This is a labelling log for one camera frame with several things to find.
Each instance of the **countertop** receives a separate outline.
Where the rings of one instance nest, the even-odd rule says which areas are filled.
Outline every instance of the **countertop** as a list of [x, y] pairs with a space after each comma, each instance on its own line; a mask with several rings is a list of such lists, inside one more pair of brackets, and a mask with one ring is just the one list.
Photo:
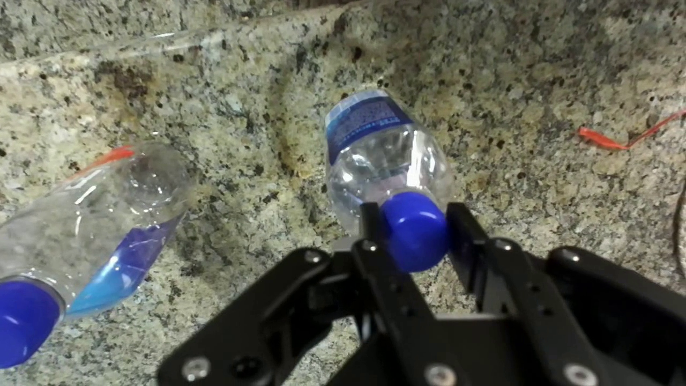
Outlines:
[[[682, 292], [669, 234], [684, 127], [628, 152], [575, 137], [594, 124], [626, 139], [684, 107], [680, 0], [386, 0], [249, 15], [208, 4], [217, 6], [172, 6], [169, 17], [150, 4], [148, 19], [129, 15], [131, 30], [111, 36], [99, 17], [73, 17], [60, 32], [45, 11], [56, 28], [32, 30], [30, 13], [2, 6], [4, 19], [26, 19], [0, 34], [2, 221], [122, 142], [176, 146], [199, 189], [189, 223], [131, 300], [62, 324], [0, 384], [152, 384], [161, 358], [281, 255], [330, 249], [343, 229], [324, 189], [322, 124], [362, 86], [392, 92], [444, 144], [452, 197], [491, 234], [538, 255], [579, 244]], [[126, 15], [118, 6], [111, 0], [114, 15]], [[69, 41], [88, 32], [81, 24], [96, 34]], [[416, 281], [437, 315], [469, 313], [446, 264]], [[354, 347], [341, 324], [292, 384], [322, 384]]]

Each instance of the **speckled granite surface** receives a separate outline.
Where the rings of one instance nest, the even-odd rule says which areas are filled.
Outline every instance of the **speckled granite surface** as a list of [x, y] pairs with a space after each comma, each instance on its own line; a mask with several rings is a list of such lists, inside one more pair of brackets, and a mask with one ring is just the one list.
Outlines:
[[[163, 354], [279, 255], [332, 247], [343, 232], [324, 193], [322, 120], [364, 84], [388, 88], [444, 142], [454, 199], [489, 232], [534, 253], [587, 247], [680, 287], [669, 225], [684, 129], [622, 154], [575, 129], [628, 137], [684, 107], [684, 41], [680, 0], [388, 0], [0, 64], [2, 219], [137, 137], [178, 146], [204, 182], [135, 298], [62, 326], [0, 384], [152, 384]], [[418, 281], [439, 315], [469, 309], [446, 266]], [[322, 384], [352, 350], [341, 328], [292, 384]]]
[[249, 21], [313, 4], [339, 0], [21, 0], [0, 4], [0, 58], [99, 49], [139, 36], [165, 36], [182, 30], [214, 30], [229, 21]]

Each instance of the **bottle cap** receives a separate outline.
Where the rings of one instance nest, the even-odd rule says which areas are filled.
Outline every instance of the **bottle cap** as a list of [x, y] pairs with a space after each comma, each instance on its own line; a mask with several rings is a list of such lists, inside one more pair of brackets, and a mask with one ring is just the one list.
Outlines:
[[388, 249], [399, 270], [429, 270], [448, 253], [448, 221], [422, 193], [405, 191], [382, 206], [388, 221]]
[[26, 362], [60, 320], [58, 300], [32, 281], [0, 283], [0, 369]]

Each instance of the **bolt hole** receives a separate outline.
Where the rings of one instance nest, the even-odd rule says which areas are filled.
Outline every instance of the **bolt hole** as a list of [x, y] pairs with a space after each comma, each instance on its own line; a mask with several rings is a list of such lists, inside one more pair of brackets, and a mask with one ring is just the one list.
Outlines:
[[240, 380], [255, 377], [259, 373], [262, 362], [257, 358], [240, 358], [234, 362], [232, 373]]
[[414, 309], [412, 307], [403, 307], [405, 317], [414, 317]]
[[547, 305], [540, 305], [540, 307], [538, 307], [538, 313], [540, 313], [540, 315], [553, 315], [553, 309], [547, 307]]
[[364, 251], [377, 251], [377, 242], [373, 242], [373, 240], [362, 240], [362, 249], [364, 249]]
[[317, 251], [304, 251], [304, 262], [319, 264], [324, 257]]
[[534, 294], [540, 292], [540, 287], [536, 283], [532, 283], [532, 281], [527, 283], [527, 290], [534, 292]]
[[394, 292], [394, 294], [403, 294], [403, 285], [392, 283], [392, 285], [390, 285], [390, 292]]
[[583, 365], [575, 365], [575, 362], [566, 365], [564, 375], [575, 386], [596, 386], [598, 384], [598, 375]]
[[202, 382], [210, 375], [210, 360], [204, 356], [189, 358], [182, 367], [182, 375], [189, 384]]
[[427, 369], [429, 386], [457, 386], [457, 375], [446, 365], [433, 365]]

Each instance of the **empty plastic bottle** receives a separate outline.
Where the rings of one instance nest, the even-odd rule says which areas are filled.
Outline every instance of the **empty plastic bottle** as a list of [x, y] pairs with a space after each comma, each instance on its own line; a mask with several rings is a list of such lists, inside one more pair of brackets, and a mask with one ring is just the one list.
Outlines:
[[26, 362], [62, 315], [135, 292], [184, 214], [184, 159], [122, 146], [0, 227], [0, 369]]
[[360, 204], [377, 202], [388, 249], [403, 272], [435, 266], [448, 251], [446, 157], [386, 92], [364, 90], [326, 118], [328, 193], [343, 227], [356, 229]]

